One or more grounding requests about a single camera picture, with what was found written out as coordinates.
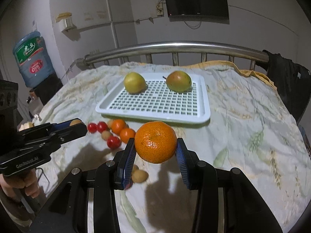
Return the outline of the person's left hand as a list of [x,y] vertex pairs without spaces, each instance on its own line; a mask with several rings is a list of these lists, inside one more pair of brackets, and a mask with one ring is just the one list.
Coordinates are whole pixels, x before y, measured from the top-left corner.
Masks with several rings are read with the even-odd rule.
[[36,198],[39,193],[38,178],[35,169],[30,170],[23,178],[19,176],[5,177],[1,174],[1,188],[6,196],[15,199],[14,188],[23,189],[27,196]]

